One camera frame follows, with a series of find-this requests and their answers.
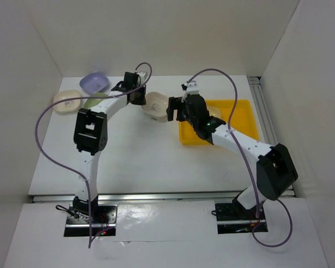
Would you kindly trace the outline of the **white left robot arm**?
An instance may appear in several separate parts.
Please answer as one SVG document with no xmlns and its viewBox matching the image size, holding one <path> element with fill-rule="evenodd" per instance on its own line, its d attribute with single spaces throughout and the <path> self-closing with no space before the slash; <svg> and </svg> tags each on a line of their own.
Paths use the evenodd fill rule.
<svg viewBox="0 0 335 268">
<path fill-rule="evenodd" d="M 101 152 L 108 143 L 108 121 L 120 109 L 128 104 L 142 106 L 146 104 L 145 94 L 147 72 L 126 72 L 124 79 L 111 89 L 108 95 L 87 102 L 90 108 L 78 111 L 74 143 L 79 152 L 79 172 L 83 176 L 77 193 L 73 199 L 73 210 L 87 223 L 92 223 L 99 216 L 97 174 Z"/>
</svg>

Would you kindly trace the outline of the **yellow panda plate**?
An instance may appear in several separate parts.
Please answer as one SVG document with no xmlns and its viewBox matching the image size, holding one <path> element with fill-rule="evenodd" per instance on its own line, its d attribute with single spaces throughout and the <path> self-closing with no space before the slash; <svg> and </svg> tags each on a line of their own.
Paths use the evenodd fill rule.
<svg viewBox="0 0 335 268">
<path fill-rule="evenodd" d="M 209 112 L 209 115 L 212 117 L 217 117 L 219 119 L 222 118 L 222 112 L 220 109 L 213 107 L 213 106 L 207 106 L 207 110 Z"/>
</svg>

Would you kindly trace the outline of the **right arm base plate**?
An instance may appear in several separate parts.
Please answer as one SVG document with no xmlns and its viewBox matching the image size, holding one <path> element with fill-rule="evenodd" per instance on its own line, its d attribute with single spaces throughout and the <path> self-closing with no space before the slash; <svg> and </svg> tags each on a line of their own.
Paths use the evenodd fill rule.
<svg viewBox="0 0 335 268">
<path fill-rule="evenodd" d="M 216 203 L 211 211 L 217 221 L 218 234 L 267 232 L 268 227 L 264 211 L 256 218 L 255 209 L 239 210 L 232 203 Z"/>
</svg>

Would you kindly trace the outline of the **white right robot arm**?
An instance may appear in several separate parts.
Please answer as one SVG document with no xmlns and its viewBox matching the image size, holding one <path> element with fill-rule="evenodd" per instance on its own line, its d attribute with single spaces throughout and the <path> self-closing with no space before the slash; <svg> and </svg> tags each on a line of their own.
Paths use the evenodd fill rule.
<svg viewBox="0 0 335 268">
<path fill-rule="evenodd" d="M 277 200 L 298 179 L 286 146 L 257 141 L 213 117 L 199 94 L 170 97 L 166 112 L 168 121 L 188 122 L 201 140 L 242 156 L 252 179 L 251 186 L 232 201 L 235 217 L 244 219 L 252 210 L 258 213 L 264 201 Z"/>
</svg>

